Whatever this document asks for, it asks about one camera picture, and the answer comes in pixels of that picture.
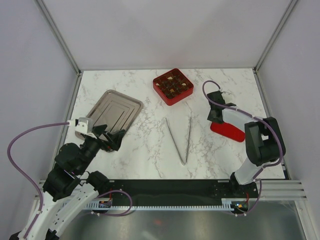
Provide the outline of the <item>red box lid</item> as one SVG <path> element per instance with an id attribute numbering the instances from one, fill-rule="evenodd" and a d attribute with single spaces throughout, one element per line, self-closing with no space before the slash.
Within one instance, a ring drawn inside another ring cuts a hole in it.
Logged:
<path id="1" fill-rule="evenodd" d="M 212 122 L 210 125 L 210 130 L 218 135 L 221 135 L 239 143 L 245 141 L 245 133 L 229 123 Z"/>

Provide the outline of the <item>stainless steel tray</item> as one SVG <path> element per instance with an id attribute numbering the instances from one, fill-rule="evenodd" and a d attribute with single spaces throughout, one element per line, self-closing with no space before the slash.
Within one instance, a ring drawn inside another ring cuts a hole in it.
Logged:
<path id="1" fill-rule="evenodd" d="M 111 134 L 120 130 L 125 130 L 127 133 L 142 108 L 141 101 L 115 90 L 107 90 L 82 118 L 92 119 L 93 127 L 107 125 L 106 131 Z M 78 132 L 75 132 L 75 135 L 84 142 L 86 136 Z"/>

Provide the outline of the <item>stainless steel tongs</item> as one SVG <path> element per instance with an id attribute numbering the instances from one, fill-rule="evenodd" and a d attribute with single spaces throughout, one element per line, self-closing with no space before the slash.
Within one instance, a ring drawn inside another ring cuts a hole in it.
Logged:
<path id="1" fill-rule="evenodd" d="M 192 116 L 183 115 L 178 119 L 166 116 L 164 120 L 180 163 L 185 166 L 188 163 L 189 158 Z"/>

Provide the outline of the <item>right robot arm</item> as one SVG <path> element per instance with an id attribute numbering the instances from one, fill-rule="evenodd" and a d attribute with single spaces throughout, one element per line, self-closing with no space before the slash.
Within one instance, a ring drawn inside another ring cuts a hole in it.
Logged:
<path id="1" fill-rule="evenodd" d="M 275 165 L 286 154 L 286 147 L 274 117 L 257 118 L 226 103 L 220 91 L 206 95 L 210 111 L 210 130 L 236 142 L 245 143 L 246 159 L 230 176 L 228 191 L 241 197 L 257 176 L 269 165 Z"/>

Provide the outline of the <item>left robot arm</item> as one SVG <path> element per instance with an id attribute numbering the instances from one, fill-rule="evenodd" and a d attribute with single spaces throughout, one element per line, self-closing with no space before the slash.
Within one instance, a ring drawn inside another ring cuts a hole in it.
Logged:
<path id="1" fill-rule="evenodd" d="M 99 150 L 117 151 L 126 133 L 106 131 L 106 125 L 93 127 L 83 133 L 84 142 L 64 144 L 55 157 L 42 188 L 27 176 L 39 195 L 38 208 L 32 219 L 12 240 L 58 240 L 72 220 L 95 198 L 116 193 L 109 179 L 99 171 L 91 172 L 85 183 L 80 177 L 96 157 Z"/>

